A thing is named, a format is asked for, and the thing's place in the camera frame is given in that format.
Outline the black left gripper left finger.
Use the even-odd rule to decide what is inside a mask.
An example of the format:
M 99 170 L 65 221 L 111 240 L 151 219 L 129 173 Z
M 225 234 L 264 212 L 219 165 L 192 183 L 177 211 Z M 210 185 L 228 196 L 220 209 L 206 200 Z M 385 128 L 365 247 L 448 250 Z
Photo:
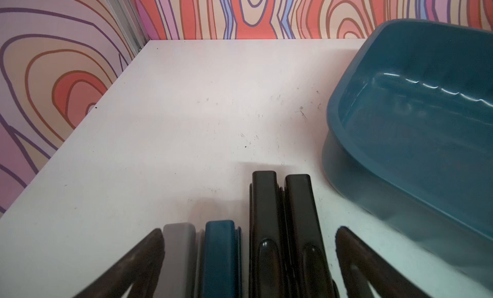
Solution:
M 77 297 L 153 297 L 165 257 L 163 232 L 146 235 Z

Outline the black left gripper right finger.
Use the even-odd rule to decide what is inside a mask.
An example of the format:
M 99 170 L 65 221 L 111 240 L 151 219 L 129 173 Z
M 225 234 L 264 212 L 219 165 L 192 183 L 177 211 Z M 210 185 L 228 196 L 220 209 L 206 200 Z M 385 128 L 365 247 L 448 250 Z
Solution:
M 348 227 L 335 236 L 336 255 L 348 297 L 428 297 Z

